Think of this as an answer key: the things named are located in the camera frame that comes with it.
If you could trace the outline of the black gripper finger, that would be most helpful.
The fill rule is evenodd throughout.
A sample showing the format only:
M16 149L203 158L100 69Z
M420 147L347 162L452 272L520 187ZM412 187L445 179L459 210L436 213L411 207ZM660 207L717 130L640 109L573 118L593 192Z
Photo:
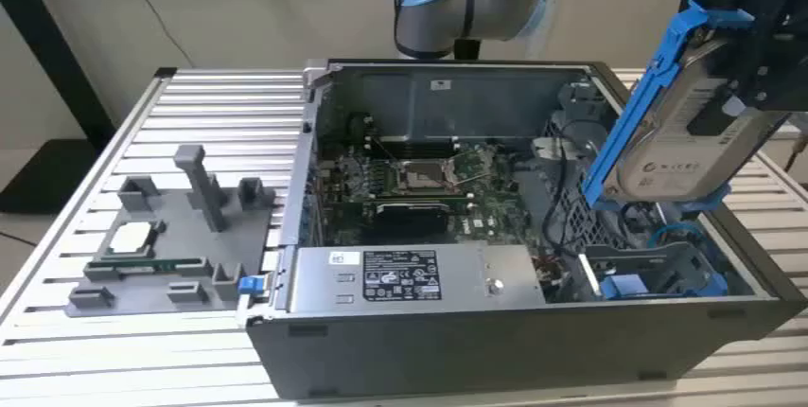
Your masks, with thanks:
M723 41L715 45L716 48L707 56L705 71L709 79L723 82L687 125L687 131L693 136L720 135L745 108L744 103L731 104L728 110L725 105L748 89L751 62L743 56L739 42Z

